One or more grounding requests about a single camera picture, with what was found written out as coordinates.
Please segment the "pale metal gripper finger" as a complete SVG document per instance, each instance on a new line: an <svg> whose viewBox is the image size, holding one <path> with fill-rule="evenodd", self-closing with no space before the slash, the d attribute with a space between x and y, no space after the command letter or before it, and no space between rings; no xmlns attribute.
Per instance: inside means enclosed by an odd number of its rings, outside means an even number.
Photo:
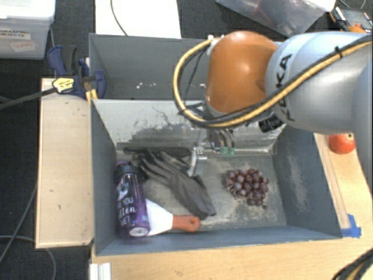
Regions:
<svg viewBox="0 0 373 280"><path fill-rule="evenodd" d="M201 149L194 147L191 151L189 169L187 170L187 175L189 177L199 175L200 156L201 156Z"/></svg>
<svg viewBox="0 0 373 280"><path fill-rule="evenodd" d="M202 176L207 164L207 156L197 155L195 160L195 166L193 174L195 176Z"/></svg>

